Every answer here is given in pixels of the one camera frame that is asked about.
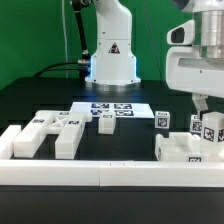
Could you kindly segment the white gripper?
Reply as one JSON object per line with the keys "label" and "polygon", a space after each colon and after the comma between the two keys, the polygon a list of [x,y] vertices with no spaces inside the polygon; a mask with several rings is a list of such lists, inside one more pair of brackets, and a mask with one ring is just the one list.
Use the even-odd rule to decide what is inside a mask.
{"label": "white gripper", "polygon": [[224,59],[202,58],[194,40],[193,20],[167,33],[171,48],[166,56],[166,83],[170,89],[193,93],[192,101],[202,119],[208,112],[208,96],[224,98]]}

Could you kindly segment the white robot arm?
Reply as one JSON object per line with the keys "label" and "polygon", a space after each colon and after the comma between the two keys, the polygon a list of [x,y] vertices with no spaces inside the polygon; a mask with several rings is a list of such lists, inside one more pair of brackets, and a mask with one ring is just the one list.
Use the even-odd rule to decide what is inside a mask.
{"label": "white robot arm", "polygon": [[[97,49],[91,57],[90,85],[103,89],[140,82],[131,51],[132,14],[119,0],[87,0],[95,6]],[[197,113],[206,98],[224,98],[224,0],[172,0],[193,18],[167,33],[166,83],[190,92]]]}

